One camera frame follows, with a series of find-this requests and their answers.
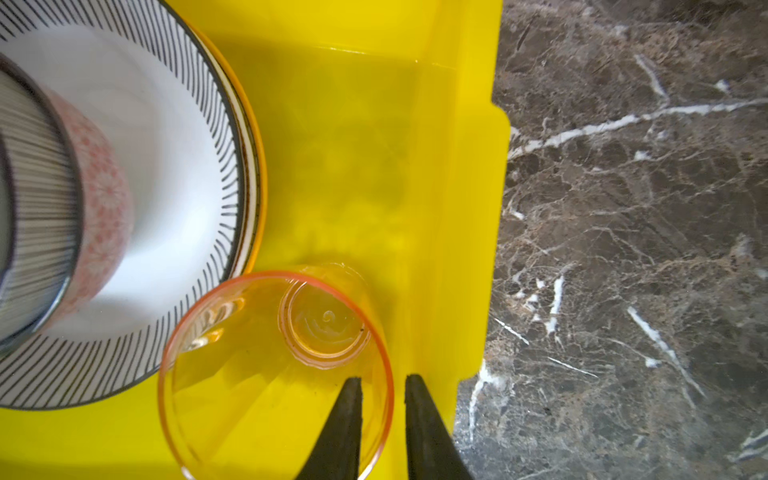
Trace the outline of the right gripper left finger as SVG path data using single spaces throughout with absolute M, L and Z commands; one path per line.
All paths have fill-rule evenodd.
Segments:
M 348 378 L 296 480 L 358 478 L 362 403 L 361 379 Z

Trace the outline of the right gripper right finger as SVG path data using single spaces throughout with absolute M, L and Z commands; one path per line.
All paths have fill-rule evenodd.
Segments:
M 405 381 L 406 447 L 411 480 L 472 480 L 423 378 Z

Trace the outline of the pink glass cup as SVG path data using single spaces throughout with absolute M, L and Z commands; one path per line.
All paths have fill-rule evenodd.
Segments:
M 158 371 L 160 422 L 188 479 L 292 479 L 350 378 L 362 393 L 353 475 L 364 479 L 395 393 L 367 282 L 342 263 L 251 273 L 206 294 L 176 327 Z

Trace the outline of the black floral pattern bowl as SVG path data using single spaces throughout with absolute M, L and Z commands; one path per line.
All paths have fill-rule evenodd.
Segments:
M 129 184 L 103 132 L 53 90 L 46 91 L 63 122 L 78 161 L 83 187 L 84 233 L 78 262 L 50 322 L 78 311 L 109 282 L 127 251 L 134 227 Z

